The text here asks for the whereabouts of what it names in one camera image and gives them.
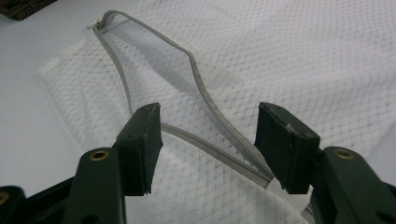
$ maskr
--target mesh panel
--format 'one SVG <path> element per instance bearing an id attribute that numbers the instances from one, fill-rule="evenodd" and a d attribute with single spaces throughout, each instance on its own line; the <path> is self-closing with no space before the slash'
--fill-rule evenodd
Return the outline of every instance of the mesh panel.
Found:
<path id="1" fill-rule="evenodd" d="M 363 156 L 396 118 L 390 1 L 145 1 L 131 14 L 194 54 L 221 113 L 253 142 L 257 106 L 287 108 L 321 137 Z M 110 147 L 141 105 L 160 102 L 162 122 L 193 133 L 254 167 L 205 104 L 187 56 L 132 21 L 44 64 L 39 73 L 84 150 Z M 139 223 L 300 223 L 294 210 L 197 148 L 167 134 L 153 194 L 128 200 Z"/>
<path id="2" fill-rule="evenodd" d="M 127 198 L 130 223 L 305 223 L 288 204 L 201 149 L 167 133 L 163 142 L 152 194 Z"/>

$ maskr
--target brass rivet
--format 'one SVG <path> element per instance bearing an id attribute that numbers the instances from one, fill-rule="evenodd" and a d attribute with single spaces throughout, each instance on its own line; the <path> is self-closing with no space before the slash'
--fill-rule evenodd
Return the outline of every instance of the brass rivet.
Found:
<path id="1" fill-rule="evenodd" d="M 95 151 L 90 155 L 91 161 L 101 161 L 108 157 L 107 151 Z"/>
<path id="2" fill-rule="evenodd" d="M 5 191 L 0 191 L 0 205 L 5 203 L 9 198 L 9 194 Z"/>
<path id="3" fill-rule="evenodd" d="M 337 148 L 334 150 L 334 154 L 337 155 L 339 158 L 345 159 L 345 160 L 353 160 L 355 159 L 355 156 L 344 149 Z"/>

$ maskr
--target white surface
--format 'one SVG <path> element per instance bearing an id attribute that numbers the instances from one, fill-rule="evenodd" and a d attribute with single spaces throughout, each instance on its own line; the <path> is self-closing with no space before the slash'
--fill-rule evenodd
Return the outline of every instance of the white surface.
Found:
<path id="1" fill-rule="evenodd" d="M 25 21 L 0 18 L 0 186 L 28 195 L 74 174 L 82 151 L 34 74 L 48 58 L 82 39 L 84 27 L 127 1 L 60 0 Z M 369 156 L 379 175 L 396 185 L 395 127 Z"/>

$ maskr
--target white net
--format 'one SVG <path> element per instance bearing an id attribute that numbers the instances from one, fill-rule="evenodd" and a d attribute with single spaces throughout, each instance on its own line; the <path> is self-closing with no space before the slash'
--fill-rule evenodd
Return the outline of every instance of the white net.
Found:
<path id="1" fill-rule="evenodd" d="M 219 111 L 253 142 L 258 105 L 287 108 L 321 146 L 363 156 L 396 118 L 396 5 L 390 1 L 145 1 L 129 13 L 193 53 Z M 111 146 L 132 110 L 159 102 L 162 122 L 255 169 L 199 92 L 187 55 L 123 17 L 44 64 L 39 73 L 84 150 Z M 132 199 L 142 223 L 294 223 L 279 199 L 195 147 L 164 135 L 153 194 Z"/>

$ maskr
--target clamp jaw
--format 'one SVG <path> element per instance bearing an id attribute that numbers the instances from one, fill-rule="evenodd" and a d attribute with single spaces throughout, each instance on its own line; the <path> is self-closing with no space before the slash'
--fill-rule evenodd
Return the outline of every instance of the clamp jaw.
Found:
<path id="1" fill-rule="evenodd" d="M 318 224 L 396 223 L 396 190 L 383 183 L 358 153 L 319 149 L 320 137 L 278 105 L 261 103 L 255 146 L 282 189 L 306 194 Z"/>
<path id="2" fill-rule="evenodd" d="M 27 199 L 21 188 L 0 188 L 0 224 L 126 223 L 124 196 L 151 193 L 162 146 L 160 105 L 142 106 L 113 147 L 82 155 L 74 177 Z"/>

